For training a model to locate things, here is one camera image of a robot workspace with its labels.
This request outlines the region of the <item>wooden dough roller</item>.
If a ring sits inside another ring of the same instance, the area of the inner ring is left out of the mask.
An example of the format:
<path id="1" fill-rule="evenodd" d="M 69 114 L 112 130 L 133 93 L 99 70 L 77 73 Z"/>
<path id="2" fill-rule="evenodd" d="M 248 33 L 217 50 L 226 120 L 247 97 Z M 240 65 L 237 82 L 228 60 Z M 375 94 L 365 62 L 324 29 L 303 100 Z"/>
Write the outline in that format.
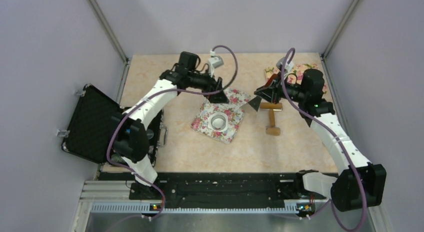
<path id="1" fill-rule="evenodd" d="M 281 129 L 276 126 L 275 112 L 282 111 L 283 105 L 281 103 L 273 104 L 261 102 L 259 108 L 268 111 L 269 125 L 265 129 L 265 133 L 267 135 L 279 136 L 281 134 Z"/>

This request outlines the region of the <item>white dough piece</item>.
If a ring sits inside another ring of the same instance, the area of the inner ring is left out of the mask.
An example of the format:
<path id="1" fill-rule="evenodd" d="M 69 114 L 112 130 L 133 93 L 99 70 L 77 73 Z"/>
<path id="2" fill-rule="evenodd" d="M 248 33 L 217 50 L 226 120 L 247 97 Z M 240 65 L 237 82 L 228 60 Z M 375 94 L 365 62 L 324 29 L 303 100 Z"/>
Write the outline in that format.
<path id="1" fill-rule="evenodd" d="M 221 112 L 216 112 L 208 117 L 208 128 L 222 132 L 228 128 L 228 116 Z"/>

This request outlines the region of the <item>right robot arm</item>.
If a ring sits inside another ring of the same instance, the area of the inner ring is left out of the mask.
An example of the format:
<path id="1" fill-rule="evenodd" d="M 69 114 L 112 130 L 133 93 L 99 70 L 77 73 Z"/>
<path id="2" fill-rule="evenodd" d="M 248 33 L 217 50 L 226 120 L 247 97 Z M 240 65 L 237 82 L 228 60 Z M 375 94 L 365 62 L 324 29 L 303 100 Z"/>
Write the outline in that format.
<path id="1" fill-rule="evenodd" d="M 323 98 L 324 85 L 321 71 L 307 69 L 300 84 L 290 84 L 275 74 L 254 92 L 273 104 L 281 99 L 298 103 L 301 117 L 316 132 L 337 167 L 336 178 L 314 170 L 298 172 L 293 192 L 299 198 L 307 198 L 312 192 L 322 195 L 341 212 L 361 209 L 363 198 L 367 207 L 379 206 L 387 172 L 383 165 L 368 160 L 346 134 L 333 103 Z"/>

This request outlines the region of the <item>white floral tray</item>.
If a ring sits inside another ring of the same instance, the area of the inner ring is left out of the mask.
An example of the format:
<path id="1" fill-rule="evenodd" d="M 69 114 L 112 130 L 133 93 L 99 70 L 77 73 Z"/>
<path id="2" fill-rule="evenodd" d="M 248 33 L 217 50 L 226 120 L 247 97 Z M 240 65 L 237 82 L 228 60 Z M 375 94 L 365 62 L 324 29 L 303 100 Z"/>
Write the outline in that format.
<path id="1" fill-rule="evenodd" d="M 191 128 L 212 139 L 230 144 L 245 115 L 242 106 L 251 100 L 251 96 L 234 88 L 228 88 L 224 92 L 229 103 L 210 103 L 205 100 L 199 114 L 192 121 Z"/>

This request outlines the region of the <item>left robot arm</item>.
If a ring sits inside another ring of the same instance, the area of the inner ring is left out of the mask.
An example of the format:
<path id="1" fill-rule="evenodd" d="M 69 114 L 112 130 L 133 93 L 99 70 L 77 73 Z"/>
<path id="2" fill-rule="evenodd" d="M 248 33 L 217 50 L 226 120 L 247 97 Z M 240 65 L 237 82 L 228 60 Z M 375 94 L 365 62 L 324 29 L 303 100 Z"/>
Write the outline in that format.
<path id="1" fill-rule="evenodd" d="M 221 77 L 215 77 L 215 70 L 221 67 L 223 59 L 212 49 L 203 69 L 198 69 L 200 57 L 183 51 L 178 62 L 159 76 L 153 88 L 133 107 L 113 116 L 116 122 L 106 149 L 106 158 L 111 164 L 128 169 L 135 180 L 142 184 L 141 192 L 149 199 L 160 194 L 160 185 L 155 182 L 157 172 L 148 156 L 149 139 L 147 128 L 157 114 L 181 93 L 202 95 L 212 103 L 228 103 Z M 111 152 L 119 154 L 124 163 L 114 163 Z"/>

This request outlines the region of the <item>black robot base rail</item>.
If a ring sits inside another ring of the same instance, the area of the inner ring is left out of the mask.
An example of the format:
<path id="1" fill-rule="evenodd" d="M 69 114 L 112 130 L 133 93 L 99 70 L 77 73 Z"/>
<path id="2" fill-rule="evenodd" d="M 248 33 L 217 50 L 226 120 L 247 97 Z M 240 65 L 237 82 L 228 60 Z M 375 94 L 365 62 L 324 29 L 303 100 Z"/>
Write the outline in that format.
<path id="1" fill-rule="evenodd" d="M 279 209 L 322 195 L 297 184 L 295 173 L 159 173 L 156 188 L 133 183 L 131 200 L 161 200 L 167 209 Z"/>

